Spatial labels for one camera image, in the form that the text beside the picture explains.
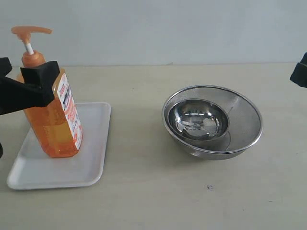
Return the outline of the white rectangular plastic tray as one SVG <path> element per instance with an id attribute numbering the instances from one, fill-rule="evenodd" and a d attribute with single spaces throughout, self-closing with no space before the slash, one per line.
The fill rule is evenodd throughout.
<path id="1" fill-rule="evenodd" d="M 69 158 L 50 158 L 29 130 L 7 177 L 13 190 L 84 187 L 103 174 L 111 105 L 106 102 L 77 103 L 83 126 L 79 152 Z"/>

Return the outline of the steel mesh strainer bowl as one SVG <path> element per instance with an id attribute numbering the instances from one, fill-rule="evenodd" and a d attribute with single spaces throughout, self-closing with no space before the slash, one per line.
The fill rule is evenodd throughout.
<path id="1" fill-rule="evenodd" d="M 167 121 L 171 107 L 185 99 L 204 99 L 226 111 L 230 126 L 226 134 L 208 142 L 190 141 L 174 132 Z M 172 94 L 162 108 L 164 126 L 175 142 L 188 154 L 206 160 L 225 160 L 238 156 L 259 140 L 263 122 L 255 104 L 244 95 L 231 89 L 214 85 L 195 85 Z"/>

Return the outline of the small shiny steel bowl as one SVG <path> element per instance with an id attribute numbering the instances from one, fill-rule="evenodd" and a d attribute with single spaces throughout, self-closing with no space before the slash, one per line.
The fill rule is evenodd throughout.
<path id="1" fill-rule="evenodd" d="M 217 104 L 204 99 L 185 99 L 175 103 L 167 121 L 180 137 L 208 142 L 222 138 L 229 129 L 228 114 Z"/>

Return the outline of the orange pump soap bottle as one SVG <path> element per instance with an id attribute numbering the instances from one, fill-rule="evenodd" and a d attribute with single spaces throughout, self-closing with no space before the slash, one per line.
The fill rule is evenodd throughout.
<path id="1" fill-rule="evenodd" d="M 17 80 L 24 83 L 35 77 L 51 84 L 48 88 L 52 101 L 44 107 L 24 110 L 30 125 L 43 149 L 51 158 L 72 157 L 78 153 L 83 129 L 77 113 L 65 69 L 57 61 L 47 62 L 42 53 L 32 48 L 32 33 L 50 34 L 51 29 L 39 26 L 15 26 L 11 32 L 23 42 L 26 51 L 22 57 L 23 68 Z"/>

